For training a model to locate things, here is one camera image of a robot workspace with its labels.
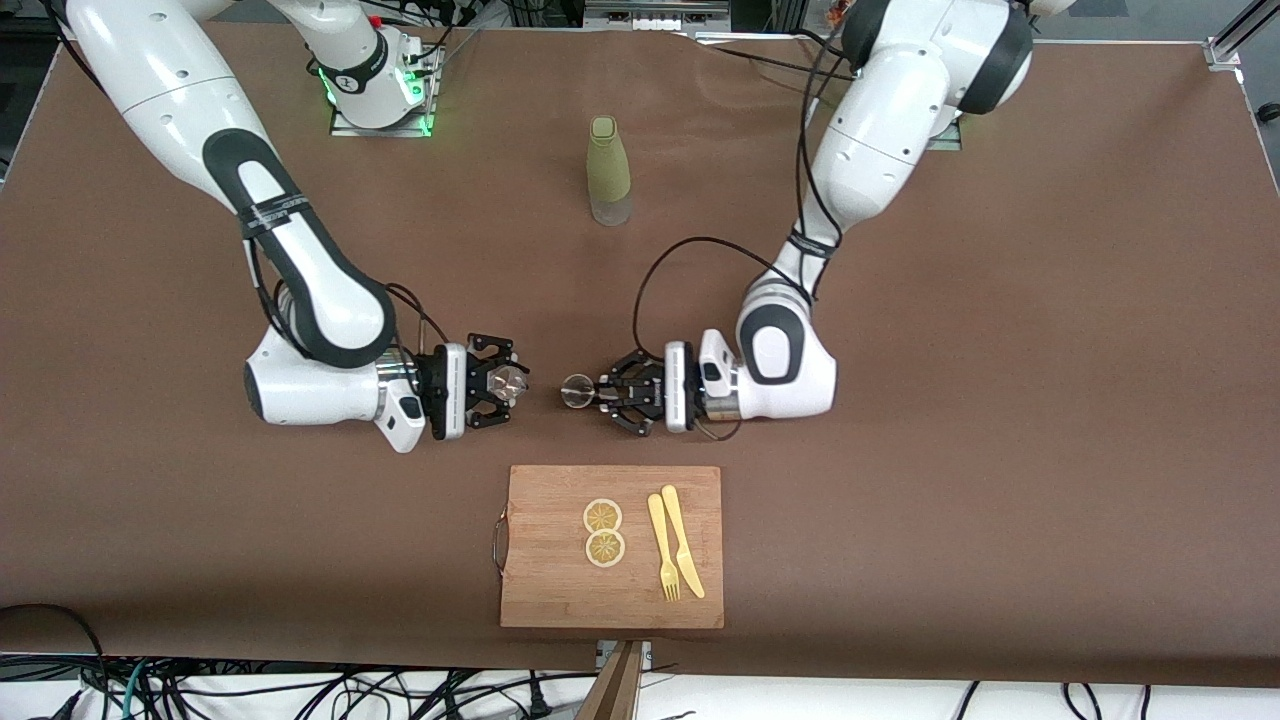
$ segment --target brown tabletop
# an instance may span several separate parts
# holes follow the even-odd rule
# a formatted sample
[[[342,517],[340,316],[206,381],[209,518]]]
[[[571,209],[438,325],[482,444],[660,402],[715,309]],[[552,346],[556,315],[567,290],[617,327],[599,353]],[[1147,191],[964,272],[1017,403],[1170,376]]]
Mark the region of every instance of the brown tabletop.
[[[672,242],[776,252],[803,76],[659,33],[492,32],[435,137],[339,140],[289,28],[209,29],[347,255],[456,337],[513,337],[534,388],[404,456],[367,424],[261,423],[233,218],[60,60],[0,193],[0,602],[76,607],[110,653],[582,667],[598,632],[498,628],[508,466],[719,465],[724,629],[664,635],[659,664],[1280,683],[1280,202],[1198,47],[1039,46],[849,234],[815,314],[836,407],[712,443],[631,438],[557,388],[630,350]],[[603,113],[635,178],[614,229],[582,172]],[[682,252],[655,347],[730,332],[755,272]]]

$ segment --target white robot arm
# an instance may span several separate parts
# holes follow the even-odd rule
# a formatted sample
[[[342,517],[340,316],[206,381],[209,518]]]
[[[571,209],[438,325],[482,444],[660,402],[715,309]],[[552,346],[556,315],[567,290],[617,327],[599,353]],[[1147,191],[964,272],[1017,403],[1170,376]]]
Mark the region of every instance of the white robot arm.
[[[269,1],[302,35],[330,100],[352,124],[387,127],[425,101],[417,37],[375,27],[355,0]],[[467,372],[488,361],[508,374],[522,373],[509,341],[493,343],[503,351],[497,361],[477,359],[457,343],[430,356],[392,346],[396,314],[387,290],[334,243],[197,23],[229,5],[55,0],[129,128],[169,172],[239,219],[253,284],[270,320],[244,366],[251,406],[276,424],[375,421],[401,452],[416,445],[428,419],[440,439],[461,436],[465,427],[506,420],[515,402],[512,382],[503,384],[502,397],[493,396],[488,386],[467,382],[488,374]],[[283,281],[278,297],[262,287],[259,249]],[[472,336],[479,348],[476,337],[483,336]],[[479,413],[476,397],[492,400],[493,411]]]
[[[1042,14],[1070,1],[1048,5]],[[634,372],[650,384],[575,375],[566,402],[599,397],[614,421],[641,436],[658,418],[668,430],[686,432],[703,418],[805,418],[831,409],[836,359],[812,323],[827,263],[845,232],[893,201],[933,136],[959,113],[988,113],[1018,90],[1030,64],[1032,28],[1023,4],[1007,0],[858,0],[841,44],[860,74],[822,138],[812,187],[774,269],[748,288],[737,319],[741,359],[719,331],[708,329],[696,357],[687,342],[667,343],[660,373],[640,355],[620,361],[643,368]],[[657,386],[660,392],[648,389]]]

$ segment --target cutting board handle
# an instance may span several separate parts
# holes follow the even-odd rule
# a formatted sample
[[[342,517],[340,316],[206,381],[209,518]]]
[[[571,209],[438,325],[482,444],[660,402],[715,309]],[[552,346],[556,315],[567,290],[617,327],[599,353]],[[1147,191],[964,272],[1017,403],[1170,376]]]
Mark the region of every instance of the cutting board handle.
[[[499,560],[498,555],[498,541],[506,537],[507,542],[502,543],[502,556]],[[507,550],[511,547],[511,527],[507,523],[507,506],[502,507],[502,515],[498,515],[498,521],[493,524],[493,566],[498,569],[498,577],[502,578],[506,574],[507,565]]]

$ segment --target knife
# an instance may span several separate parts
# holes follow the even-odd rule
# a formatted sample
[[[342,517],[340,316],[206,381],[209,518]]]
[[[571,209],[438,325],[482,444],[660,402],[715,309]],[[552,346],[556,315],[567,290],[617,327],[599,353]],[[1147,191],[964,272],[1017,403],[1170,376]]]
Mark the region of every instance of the knife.
[[[676,486],[663,486],[662,500],[667,503],[667,515],[671,516],[671,527],[676,528],[676,539],[680,542],[680,550],[676,551],[676,565],[680,566],[680,574],[685,577],[685,582],[689,583],[689,589],[694,591],[694,594],[707,597],[703,582],[698,579],[698,568],[694,568],[694,556],[689,552],[689,539],[685,538],[685,519],[680,514],[680,496],[676,495]]]

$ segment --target teal cable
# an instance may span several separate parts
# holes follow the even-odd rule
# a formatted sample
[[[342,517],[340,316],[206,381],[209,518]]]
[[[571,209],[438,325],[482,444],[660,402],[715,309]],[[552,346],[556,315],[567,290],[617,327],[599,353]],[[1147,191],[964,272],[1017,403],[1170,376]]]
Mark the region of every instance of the teal cable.
[[[147,660],[143,657],[133,666],[133,673],[129,673],[129,682],[124,685],[124,700],[120,701],[120,720],[133,720],[133,714],[129,712],[133,705],[133,688],[138,687],[138,676],[142,675],[146,664]]]

